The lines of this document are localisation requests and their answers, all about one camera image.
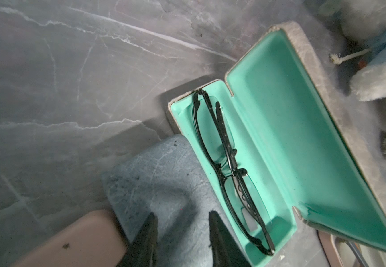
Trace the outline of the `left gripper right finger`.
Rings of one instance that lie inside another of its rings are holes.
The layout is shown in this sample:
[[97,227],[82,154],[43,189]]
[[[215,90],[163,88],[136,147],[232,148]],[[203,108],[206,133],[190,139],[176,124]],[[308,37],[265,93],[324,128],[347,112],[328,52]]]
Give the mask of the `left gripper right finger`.
[[213,267],[250,267],[250,263],[216,211],[209,212],[209,225]]

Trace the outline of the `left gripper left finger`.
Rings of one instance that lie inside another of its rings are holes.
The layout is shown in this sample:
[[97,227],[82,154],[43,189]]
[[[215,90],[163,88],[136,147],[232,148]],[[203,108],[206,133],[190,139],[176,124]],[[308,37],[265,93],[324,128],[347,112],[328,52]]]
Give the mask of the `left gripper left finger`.
[[157,236],[158,218],[151,212],[117,267],[154,267]]

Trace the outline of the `pink case with brown glasses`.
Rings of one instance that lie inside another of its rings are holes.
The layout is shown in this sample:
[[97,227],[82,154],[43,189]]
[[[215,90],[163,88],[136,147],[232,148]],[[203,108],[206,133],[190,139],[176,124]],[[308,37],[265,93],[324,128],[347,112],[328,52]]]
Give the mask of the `pink case with brown glasses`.
[[12,266],[115,267],[127,248],[114,213],[96,210],[64,228]]

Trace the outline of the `green case with olive glasses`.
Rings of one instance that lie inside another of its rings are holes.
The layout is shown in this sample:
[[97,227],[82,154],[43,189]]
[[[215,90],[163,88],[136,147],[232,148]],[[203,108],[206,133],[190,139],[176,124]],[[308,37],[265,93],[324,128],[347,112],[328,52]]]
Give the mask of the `green case with olive glasses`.
[[135,239],[149,213],[157,216],[157,267],[213,267],[211,211],[220,215],[240,249],[209,179],[182,135],[117,165],[103,174],[102,181],[129,241]]

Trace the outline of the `green case with black glasses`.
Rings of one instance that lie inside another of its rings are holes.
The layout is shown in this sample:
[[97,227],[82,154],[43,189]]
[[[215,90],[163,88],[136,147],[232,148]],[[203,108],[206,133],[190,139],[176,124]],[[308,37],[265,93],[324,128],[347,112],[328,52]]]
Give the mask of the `green case with black glasses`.
[[[193,122],[193,94],[199,89],[221,103],[236,161],[247,169],[265,207],[272,256],[237,226],[200,147]],[[298,23],[271,27],[223,80],[174,98],[168,112],[173,129],[195,151],[252,266],[275,259],[297,220],[386,252],[386,183]]]

